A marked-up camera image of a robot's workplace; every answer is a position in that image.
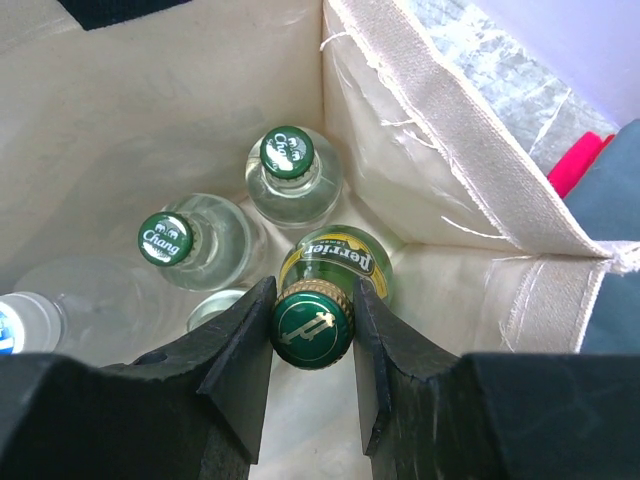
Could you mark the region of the clear glass bottle silver cap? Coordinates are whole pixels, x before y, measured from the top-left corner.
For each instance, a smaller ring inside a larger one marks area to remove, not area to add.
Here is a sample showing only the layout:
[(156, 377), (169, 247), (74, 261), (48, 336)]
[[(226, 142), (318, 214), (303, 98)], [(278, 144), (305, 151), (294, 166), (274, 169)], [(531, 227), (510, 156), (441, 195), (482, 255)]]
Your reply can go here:
[(186, 331), (191, 332), (203, 323), (228, 310), (246, 293), (247, 289), (242, 288), (225, 289), (217, 291), (205, 298), (189, 315)]

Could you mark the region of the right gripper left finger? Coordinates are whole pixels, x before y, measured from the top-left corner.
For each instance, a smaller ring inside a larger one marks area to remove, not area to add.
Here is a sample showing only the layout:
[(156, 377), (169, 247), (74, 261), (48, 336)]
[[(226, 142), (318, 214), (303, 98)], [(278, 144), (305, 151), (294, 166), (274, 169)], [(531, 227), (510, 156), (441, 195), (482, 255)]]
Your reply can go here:
[(245, 479), (257, 463), (272, 363), (268, 276), (219, 316), (132, 363), (115, 392), (104, 479)]

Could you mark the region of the clear Chang bottle green cap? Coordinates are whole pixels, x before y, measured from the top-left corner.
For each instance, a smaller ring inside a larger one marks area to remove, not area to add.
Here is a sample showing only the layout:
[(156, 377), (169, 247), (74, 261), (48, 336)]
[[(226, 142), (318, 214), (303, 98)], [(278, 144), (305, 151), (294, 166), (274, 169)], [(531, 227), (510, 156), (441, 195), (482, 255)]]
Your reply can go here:
[(320, 133), (282, 125), (251, 148), (245, 169), (248, 195), (256, 210), (283, 229), (322, 225), (338, 204), (342, 162)]

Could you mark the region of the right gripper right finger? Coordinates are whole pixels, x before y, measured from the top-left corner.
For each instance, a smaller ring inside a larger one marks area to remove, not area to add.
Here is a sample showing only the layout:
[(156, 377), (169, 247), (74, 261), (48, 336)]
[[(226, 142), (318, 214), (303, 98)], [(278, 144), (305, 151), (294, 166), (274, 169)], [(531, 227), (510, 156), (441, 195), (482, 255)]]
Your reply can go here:
[(353, 302), (362, 451), (373, 478), (504, 478), (473, 358), (428, 340), (364, 280)]

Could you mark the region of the green Perrier glass bottle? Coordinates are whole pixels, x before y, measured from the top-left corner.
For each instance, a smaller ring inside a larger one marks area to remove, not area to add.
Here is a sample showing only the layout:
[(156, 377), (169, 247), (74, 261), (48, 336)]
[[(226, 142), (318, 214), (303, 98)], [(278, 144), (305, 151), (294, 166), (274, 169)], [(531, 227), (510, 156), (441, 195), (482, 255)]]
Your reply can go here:
[(303, 236), (286, 255), (270, 339), (282, 360), (302, 370), (339, 361), (355, 334), (354, 285), (369, 283), (388, 305), (394, 293), (388, 253), (355, 226), (328, 225)]

